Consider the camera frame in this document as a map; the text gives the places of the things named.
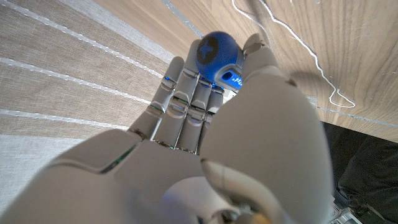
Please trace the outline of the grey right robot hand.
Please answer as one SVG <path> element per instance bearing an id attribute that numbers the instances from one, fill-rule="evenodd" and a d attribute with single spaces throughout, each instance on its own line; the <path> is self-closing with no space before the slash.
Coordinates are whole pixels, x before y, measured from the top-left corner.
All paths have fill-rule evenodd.
<path id="1" fill-rule="evenodd" d="M 50 161 L 2 223 L 326 223 L 333 174 L 313 106 L 267 39 L 175 57 L 131 127 Z"/>

